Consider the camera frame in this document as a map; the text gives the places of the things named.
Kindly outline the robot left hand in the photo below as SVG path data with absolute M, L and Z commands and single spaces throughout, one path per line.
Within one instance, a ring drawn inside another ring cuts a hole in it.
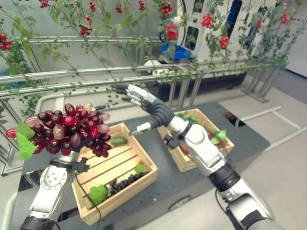
M 70 156 L 76 156 L 80 154 L 81 149 L 84 147 L 83 141 L 80 142 L 80 144 L 76 147 L 72 147 Z

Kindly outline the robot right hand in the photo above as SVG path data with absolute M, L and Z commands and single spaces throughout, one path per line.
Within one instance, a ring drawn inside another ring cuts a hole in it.
M 145 123 L 136 127 L 130 132 L 131 136 L 135 136 L 145 131 L 157 129 L 161 126 L 168 126 L 174 117 L 172 110 L 159 98 L 155 97 L 148 91 L 133 84 L 115 84 L 111 88 L 121 94 L 122 100 L 138 105 L 142 110 L 151 115 L 151 118 Z

